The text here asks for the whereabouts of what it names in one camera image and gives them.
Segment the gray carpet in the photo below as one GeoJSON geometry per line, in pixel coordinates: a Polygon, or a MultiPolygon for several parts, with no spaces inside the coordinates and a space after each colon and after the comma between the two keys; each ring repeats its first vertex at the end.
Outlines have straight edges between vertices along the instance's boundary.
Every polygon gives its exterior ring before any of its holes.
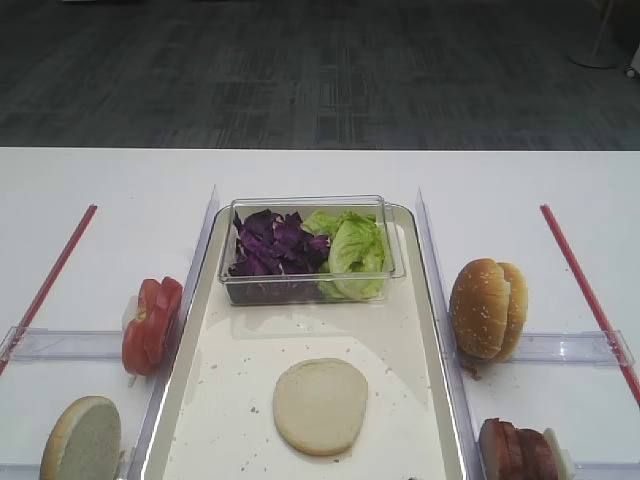
{"type": "Polygon", "coordinates": [[[0,0],[0,145],[640,149],[586,0],[0,0]]]}

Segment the meat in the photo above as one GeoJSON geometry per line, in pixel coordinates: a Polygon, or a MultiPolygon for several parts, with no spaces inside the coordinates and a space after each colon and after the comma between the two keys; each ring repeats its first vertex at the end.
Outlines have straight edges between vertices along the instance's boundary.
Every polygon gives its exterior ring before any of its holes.
{"type": "Polygon", "coordinates": [[[524,468],[522,465],[522,449],[518,440],[518,432],[510,422],[500,422],[507,440],[509,451],[509,465],[511,467],[511,480],[524,480],[524,468]]]}
{"type": "Polygon", "coordinates": [[[535,430],[523,428],[518,430],[518,438],[522,448],[529,449],[535,459],[537,480],[558,480],[556,462],[544,436],[535,430]]]}
{"type": "Polygon", "coordinates": [[[487,480],[509,480],[511,467],[509,450],[500,420],[485,420],[480,429],[480,451],[487,480]]]}
{"type": "Polygon", "coordinates": [[[479,444],[487,480],[559,480],[551,447],[535,430],[490,418],[479,444]]]}

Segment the tomato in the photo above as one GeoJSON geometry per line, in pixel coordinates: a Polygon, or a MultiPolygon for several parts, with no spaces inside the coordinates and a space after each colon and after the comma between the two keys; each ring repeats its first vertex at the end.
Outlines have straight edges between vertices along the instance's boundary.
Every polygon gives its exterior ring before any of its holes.
{"type": "Polygon", "coordinates": [[[160,363],[162,360],[169,319],[169,313],[156,305],[145,322],[144,351],[152,363],[160,363]]]}
{"type": "Polygon", "coordinates": [[[157,367],[144,350],[146,327],[146,321],[130,321],[122,340],[122,363],[125,370],[134,375],[151,375],[157,367]]]}
{"type": "Polygon", "coordinates": [[[122,342],[122,363],[129,373],[151,375],[162,361],[165,338],[182,300],[182,285],[171,277],[162,283],[145,279],[138,293],[138,311],[122,342]]]}
{"type": "Polygon", "coordinates": [[[171,277],[164,277],[155,304],[169,312],[169,316],[171,317],[180,306],[181,299],[182,285],[171,277]]]}
{"type": "Polygon", "coordinates": [[[140,285],[138,292],[138,312],[136,319],[145,320],[149,315],[149,311],[156,304],[158,292],[160,291],[160,283],[154,278],[146,278],[140,285]]]}

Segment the red rod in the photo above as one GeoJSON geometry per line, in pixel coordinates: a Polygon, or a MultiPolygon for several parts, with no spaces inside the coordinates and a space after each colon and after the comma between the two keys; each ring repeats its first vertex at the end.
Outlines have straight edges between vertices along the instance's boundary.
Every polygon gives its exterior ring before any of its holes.
{"type": "MultiPolygon", "coordinates": [[[[560,247],[560,250],[562,250],[564,258],[567,259],[567,262],[571,267],[571,271],[573,271],[573,275],[576,277],[578,285],[580,285],[582,294],[587,300],[587,303],[589,304],[593,315],[596,317],[598,325],[600,325],[600,329],[606,333],[613,332],[613,327],[611,326],[611,323],[609,323],[604,310],[600,306],[600,303],[596,298],[596,294],[591,289],[591,285],[589,285],[587,277],[584,275],[582,268],[580,268],[580,264],[573,254],[573,251],[569,246],[569,242],[567,242],[567,239],[562,234],[560,225],[553,216],[553,213],[551,213],[551,208],[549,208],[549,205],[541,205],[540,210],[542,210],[542,214],[544,215],[544,218],[547,221],[547,224],[549,225],[553,236],[556,238],[556,242],[558,242],[558,246],[560,247]]],[[[629,365],[624,352],[617,344],[617,342],[613,341],[611,347],[613,349],[613,353],[618,359],[618,365],[620,366],[620,370],[622,371],[622,374],[624,375],[624,378],[627,381],[629,388],[631,389],[631,393],[633,393],[638,406],[640,406],[640,382],[638,381],[638,377],[633,371],[633,367],[629,365]]]]}
{"type": "Polygon", "coordinates": [[[36,293],[36,296],[31,302],[31,305],[29,305],[29,308],[27,309],[24,316],[22,317],[22,320],[20,321],[18,328],[16,328],[16,331],[14,332],[13,337],[9,341],[9,345],[6,350],[7,356],[5,360],[0,360],[0,375],[2,375],[2,372],[4,372],[4,369],[7,368],[7,364],[9,363],[9,357],[11,355],[11,352],[13,351],[14,348],[16,348],[18,343],[20,343],[20,339],[22,339],[22,336],[24,335],[25,331],[27,330],[29,325],[31,325],[33,318],[36,316],[36,313],[38,313],[38,310],[40,310],[42,303],[44,302],[45,298],[47,298],[47,294],[49,293],[49,290],[51,290],[53,283],[58,278],[58,275],[60,275],[60,271],[64,267],[65,263],[67,263],[67,260],[71,255],[71,252],[73,252],[73,249],[78,244],[78,241],[80,241],[82,234],[87,229],[87,226],[89,225],[89,222],[93,218],[93,215],[96,213],[97,209],[98,207],[96,205],[89,205],[89,207],[87,208],[87,211],[84,212],[84,215],[80,220],[80,223],[78,223],[78,226],[73,231],[71,238],[69,238],[69,241],[67,242],[64,249],[62,250],[62,253],[60,253],[58,260],[56,260],[56,263],[51,268],[49,275],[47,275],[47,278],[44,280],[44,283],[40,287],[40,290],[38,290],[38,293],[36,293]]]}

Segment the lettuce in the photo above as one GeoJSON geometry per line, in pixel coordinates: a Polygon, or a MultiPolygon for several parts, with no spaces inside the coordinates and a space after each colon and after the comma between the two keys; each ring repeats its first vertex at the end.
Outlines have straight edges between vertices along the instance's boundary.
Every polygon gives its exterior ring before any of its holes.
{"type": "MultiPolygon", "coordinates": [[[[302,225],[314,235],[328,235],[331,239],[329,259],[319,272],[367,273],[381,272],[384,247],[375,215],[359,215],[348,211],[339,217],[315,211],[302,225]]],[[[335,280],[319,282],[318,288],[331,298],[366,300],[380,295],[383,279],[335,280]]]]}

